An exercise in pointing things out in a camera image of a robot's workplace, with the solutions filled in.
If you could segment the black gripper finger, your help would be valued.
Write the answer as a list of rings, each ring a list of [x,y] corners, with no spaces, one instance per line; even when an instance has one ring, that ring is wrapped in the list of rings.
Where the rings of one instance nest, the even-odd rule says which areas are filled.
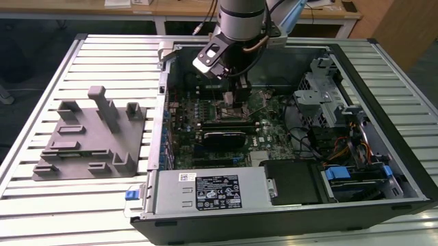
[[[242,75],[238,81],[238,106],[247,102],[249,97],[251,95],[253,85],[251,82],[247,80],[247,76]]]
[[[227,75],[226,79],[229,81],[229,91],[234,93],[239,82],[239,76]]]

